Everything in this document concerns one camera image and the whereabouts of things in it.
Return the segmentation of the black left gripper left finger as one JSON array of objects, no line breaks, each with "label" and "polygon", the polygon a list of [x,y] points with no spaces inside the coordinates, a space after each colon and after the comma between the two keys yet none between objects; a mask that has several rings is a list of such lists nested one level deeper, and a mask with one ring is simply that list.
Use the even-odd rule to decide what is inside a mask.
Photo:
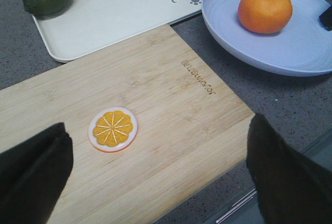
[{"label": "black left gripper left finger", "polygon": [[2,152],[1,223],[46,223],[73,162],[73,142],[62,122]]}]

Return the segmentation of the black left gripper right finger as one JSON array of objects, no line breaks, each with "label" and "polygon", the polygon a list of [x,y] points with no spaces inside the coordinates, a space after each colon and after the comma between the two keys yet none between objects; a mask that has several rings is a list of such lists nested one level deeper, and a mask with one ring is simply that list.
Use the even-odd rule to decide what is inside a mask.
[{"label": "black left gripper right finger", "polygon": [[246,164],[265,223],[331,223],[331,171],[289,146],[264,115],[250,122]]}]

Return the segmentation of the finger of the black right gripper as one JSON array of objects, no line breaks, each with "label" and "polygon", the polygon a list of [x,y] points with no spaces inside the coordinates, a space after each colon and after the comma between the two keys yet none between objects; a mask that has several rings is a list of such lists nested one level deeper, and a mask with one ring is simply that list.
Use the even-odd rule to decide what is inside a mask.
[{"label": "finger of the black right gripper", "polygon": [[329,6],[329,8],[319,16],[319,21],[327,31],[332,30],[332,6]]}]

